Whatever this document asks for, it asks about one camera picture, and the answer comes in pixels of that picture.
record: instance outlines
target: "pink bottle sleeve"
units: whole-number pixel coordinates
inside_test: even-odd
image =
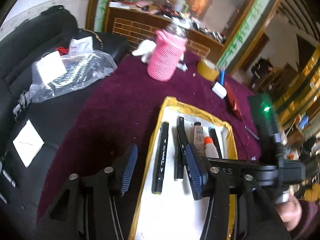
[[[164,30],[156,31],[156,48],[149,61],[147,72],[153,79],[168,81],[179,62],[182,53],[186,50],[188,39],[170,34]]]

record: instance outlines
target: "orange cap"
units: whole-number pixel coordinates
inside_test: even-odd
[[[211,137],[206,137],[206,138],[204,138],[204,145],[207,145],[208,143],[213,143]]]

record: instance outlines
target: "table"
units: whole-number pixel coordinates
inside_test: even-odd
[[[226,75],[240,104],[243,121],[230,113],[230,105],[211,91],[211,83],[196,72],[199,57],[187,51],[188,70],[177,69],[168,82],[159,82],[147,74],[140,57],[127,56],[118,69],[107,76],[84,105],[75,124],[60,145],[47,173],[37,218],[44,214],[64,181],[72,173],[88,176],[111,165],[130,143],[138,146],[138,159],[129,191],[116,198],[122,232],[127,238],[142,181],[149,139],[160,106],[166,96],[201,108],[233,127],[238,158],[258,160],[259,144],[245,129],[256,129],[250,115],[247,96],[253,93]]]

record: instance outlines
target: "red pouch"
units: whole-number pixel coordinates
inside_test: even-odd
[[[234,94],[232,88],[229,86],[229,84],[227,82],[224,82],[224,84],[225,84],[225,88],[227,90],[227,96],[228,96],[229,103],[232,107],[233,114],[236,117],[238,117],[240,120],[243,120],[242,113],[240,110],[240,105],[239,105],[239,102],[236,98],[236,95]]]

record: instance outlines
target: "metal screw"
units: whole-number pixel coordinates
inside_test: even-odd
[[[106,168],[104,169],[104,172],[105,172],[105,173],[111,173],[111,172],[113,172],[113,168],[112,168],[112,167],[106,167]]]
[[[78,174],[76,174],[76,173],[72,173],[70,176],[69,176],[69,179],[70,180],[75,180],[75,179],[77,179],[78,178]]]
[[[211,168],[210,168],[210,171],[211,171],[212,173],[218,173],[218,172],[219,172],[219,168],[218,168],[218,167],[211,167]]]
[[[252,177],[250,174],[246,174],[246,175],[244,176],[244,178],[245,178],[245,180],[247,180],[247,181],[253,181],[253,177]]]

